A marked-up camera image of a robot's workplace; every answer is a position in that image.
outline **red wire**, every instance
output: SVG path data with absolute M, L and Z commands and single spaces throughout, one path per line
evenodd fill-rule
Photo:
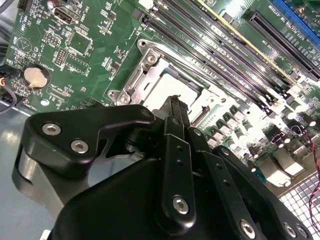
M 317 158 L 317 154 L 316 154 L 316 146 L 315 144 L 312 142 L 311 137 L 308 135 L 307 131 L 305 131 L 305 137 L 307 138 L 307 140 L 310 142 L 311 144 L 311 150 L 312 150 L 312 154 L 313 154 L 313 160 L 315 163 L 315 168 L 318 174 L 318 184 L 315 187 L 315 189 L 313 190 L 313 192 L 310 195 L 309 201 L 308 201 L 308 207 L 309 207 L 309 214 L 310 214 L 310 219 L 312 222 L 312 226 L 318 231 L 320 232 L 318 226 L 317 226 L 317 222 L 314 219 L 314 215 L 312 213 L 312 207 L 313 207 L 313 202 L 312 199 L 314 198 L 314 196 L 316 195 L 316 193 L 319 191 L 320 189 L 320 167 L 319 167 L 319 160 Z

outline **screw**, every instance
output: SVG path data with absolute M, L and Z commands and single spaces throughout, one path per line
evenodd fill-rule
M 198 136 L 201 136 L 201 132 L 200 132 L 198 129 L 195 128 L 193 131 L 194 131 L 194 133 L 197 134 Z
M 306 239 L 308 238 L 308 234 L 301 226 L 297 225 L 296 228 L 298 229 L 299 233 L 301 233 L 302 236 L 304 236 Z
M 182 197 L 179 197 L 179 196 L 176 196 L 173 199 L 173 207 L 175 208 L 175 210 L 178 211 L 178 213 L 183 215 L 187 214 L 189 211 L 189 206 L 187 202 Z
M 175 125 L 179 125 L 178 120 L 177 120 L 177 119 L 175 119 L 175 118 L 172 118 L 172 122 L 173 122 Z
M 61 128 L 54 123 L 46 123 L 42 126 L 42 131 L 50 136 L 55 136 L 61 133 Z
M 146 116 L 147 118 L 150 118 L 150 113 L 147 111 L 147 110 L 145 110 L 145 109 L 143 109 L 143 110 L 141 110 L 141 113 L 144 115 L 144 116 Z
M 222 152 L 227 156 L 229 156 L 229 154 L 230 154 L 229 151 L 225 148 L 222 148 Z
M 157 61 L 157 57 L 155 55 L 153 55 L 153 54 L 148 55 L 148 57 L 146 59 L 151 64 L 154 64 Z
M 286 232 L 293 238 L 296 238 L 297 237 L 297 234 L 295 232 L 295 230 L 293 230 L 293 228 L 291 226 L 289 226 L 288 223 L 284 223 L 284 228 L 286 230 Z
M 116 96 L 114 91 L 110 91 L 109 92 L 109 97 L 114 98 Z
M 89 146 L 82 140 L 74 140 L 71 143 L 71 149 L 78 154 L 85 154 L 89 150 Z
M 241 220 L 240 227 L 241 227 L 242 231 L 245 233 L 245 235 L 248 236 L 248 238 L 250 238 L 250 239 L 256 238 L 255 230 L 246 220 Z
M 123 104 L 128 104 L 129 101 L 130 101 L 130 98 L 126 95 L 122 95 L 122 97 L 120 98 L 120 101 L 123 103 Z

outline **capacitor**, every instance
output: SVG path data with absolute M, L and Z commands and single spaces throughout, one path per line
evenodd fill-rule
M 304 114 L 302 116 L 303 121 L 305 121 L 310 127 L 314 127 L 317 122 L 315 120 L 313 120 L 310 116 L 308 116 L 307 114 Z
M 254 147 L 249 147 L 249 152 L 254 159 L 257 159 L 259 157 L 259 154 L 257 153 Z
M 283 148 L 285 146 L 284 143 L 282 142 L 282 140 L 276 141 L 275 145 L 277 145 L 279 149 L 281 149 L 281 148 Z
M 297 101 L 292 101 L 290 103 L 290 107 L 292 107 L 297 113 L 301 113 L 306 110 L 306 108 L 302 106 L 300 103 L 298 103 Z
M 237 126 L 239 126 L 239 122 L 234 118 L 234 117 L 232 117 L 231 115 L 230 115 L 230 113 L 225 113 L 224 115 L 223 115 L 223 119 L 224 119 L 224 121 L 229 125 L 229 126 L 231 126 L 232 128 L 236 128 Z
M 252 161 L 248 160 L 247 163 L 248 163 L 248 168 L 252 173 L 257 171 L 257 166 Z
M 213 137 L 213 136 L 207 136 L 206 137 L 207 139 L 207 143 L 209 144 L 210 147 L 214 148 L 217 144 L 218 144 L 218 141 Z
M 241 142 L 245 142 L 247 140 L 247 136 L 240 130 L 236 131 L 235 135 Z
M 44 88 L 51 82 L 50 72 L 39 64 L 27 66 L 23 72 L 23 77 L 29 87 L 35 89 Z
M 296 113 L 294 113 L 291 109 L 289 109 L 287 107 L 283 110 L 283 114 L 289 120 L 292 120 L 292 119 L 296 118 L 296 116 L 297 116 Z
M 230 112 L 236 119 L 239 119 L 240 121 L 244 120 L 246 117 L 244 113 L 240 111 L 236 106 L 232 106 L 230 108 Z
M 228 127 L 228 125 L 225 124 L 221 119 L 216 122 L 216 126 L 224 134 L 229 134 L 232 132 L 232 129 Z
M 285 143 L 285 144 L 288 144 L 290 143 L 291 139 L 286 135 L 286 134 L 283 134 L 283 137 L 281 138 L 281 140 Z
M 232 139 L 228 140 L 226 142 L 226 144 L 227 144 L 228 148 L 231 150 L 235 150 L 237 148 L 237 144 Z
M 253 134 L 255 132 L 254 127 L 250 123 L 245 123 L 243 126 L 249 134 Z
M 48 9 L 53 10 L 55 8 L 61 7 L 62 4 L 59 0 L 48 0 L 46 2 L 46 6 L 48 7 Z
M 225 138 L 225 135 L 216 128 L 213 128 L 213 130 L 211 131 L 211 135 L 218 141 L 222 141 Z

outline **black cable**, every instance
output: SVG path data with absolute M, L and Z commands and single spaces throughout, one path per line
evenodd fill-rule
M 0 6 L 0 14 L 2 14 L 15 0 L 5 0 L 4 3 Z
M 18 101 L 16 94 L 9 86 L 3 85 L 2 87 L 10 94 L 10 96 L 12 97 L 12 102 L 9 106 L 7 106 L 7 108 L 0 110 L 0 115 L 9 112 L 17 104 Z

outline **green circuit board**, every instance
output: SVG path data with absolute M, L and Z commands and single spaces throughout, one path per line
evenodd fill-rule
M 286 3 L 318 36 L 320 35 L 320 2 L 318 0 L 287 0 Z
M 228 13 L 237 22 L 236 29 L 285 73 L 293 69 L 290 61 L 277 54 L 246 22 L 248 12 L 259 11 L 301 53 L 319 65 L 320 51 L 294 27 L 288 27 L 269 1 L 207 0 L 205 3 L 222 17 Z M 186 2 L 181 4 L 193 10 Z M 113 105 L 106 92 L 120 90 L 141 58 L 137 40 L 144 38 L 171 45 L 166 37 L 132 16 L 135 9 L 146 11 L 138 0 L 83 0 L 71 9 L 80 17 L 78 24 L 58 21 L 47 9 L 46 0 L 34 0 L 29 12 L 19 10 L 17 15 L 6 63 L 21 70 L 39 64 L 49 70 L 51 82 L 41 89 L 30 89 L 23 78 L 8 84 L 37 112 L 79 109 L 95 102 Z M 49 100 L 49 104 L 43 106 L 43 99 Z

